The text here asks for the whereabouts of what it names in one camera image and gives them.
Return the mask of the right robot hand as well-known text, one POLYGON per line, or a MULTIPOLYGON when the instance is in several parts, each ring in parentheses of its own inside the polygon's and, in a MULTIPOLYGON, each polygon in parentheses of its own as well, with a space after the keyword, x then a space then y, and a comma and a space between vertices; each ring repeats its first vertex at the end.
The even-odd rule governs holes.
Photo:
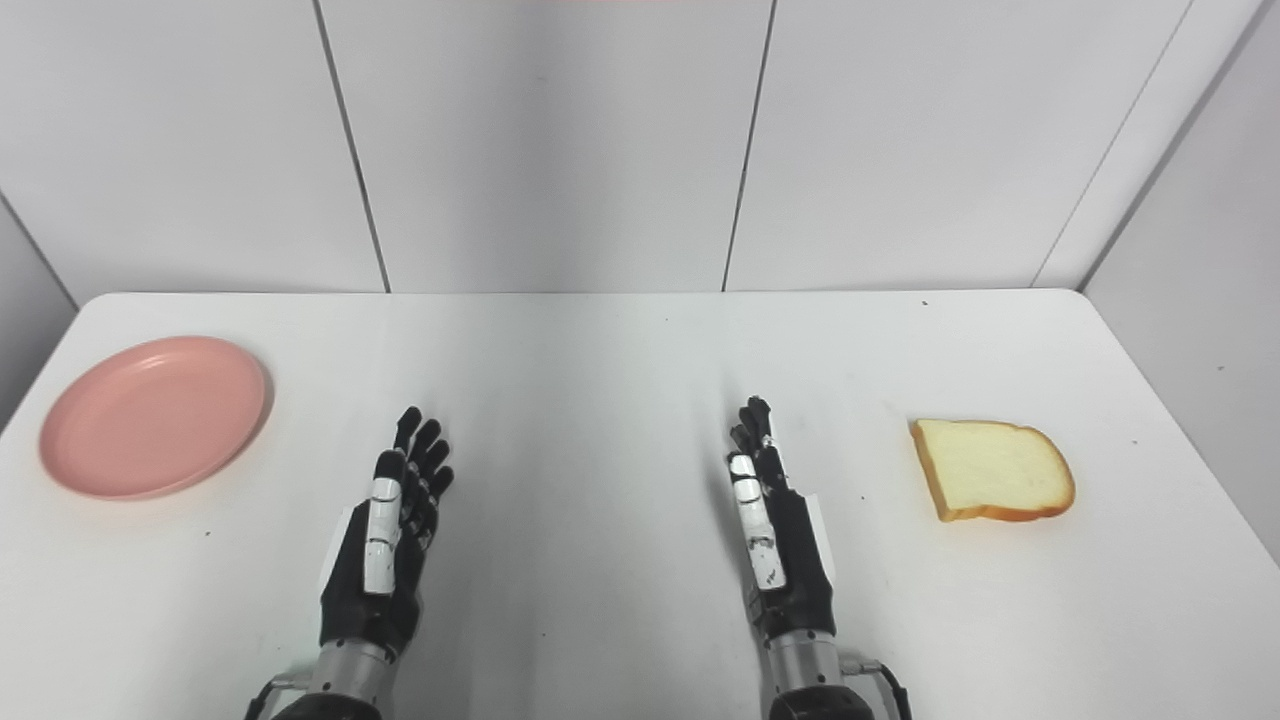
POLYGON ((810 502, 788 482, 763 397, 739 409, 730 438, 730 486, 754 584, 751 624, 765 642, 794 632, 835 635, 835 592, 810 502))

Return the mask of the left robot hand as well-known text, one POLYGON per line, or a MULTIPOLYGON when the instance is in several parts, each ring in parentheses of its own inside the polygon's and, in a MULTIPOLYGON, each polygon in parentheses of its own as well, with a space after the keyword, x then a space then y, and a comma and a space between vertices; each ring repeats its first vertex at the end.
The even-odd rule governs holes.
POLYGON ((422 614, 419 585, 454 471, 442 424, 411 406, 375 462, 320 597, 320 644, 364 642, 398 659, 422 614))

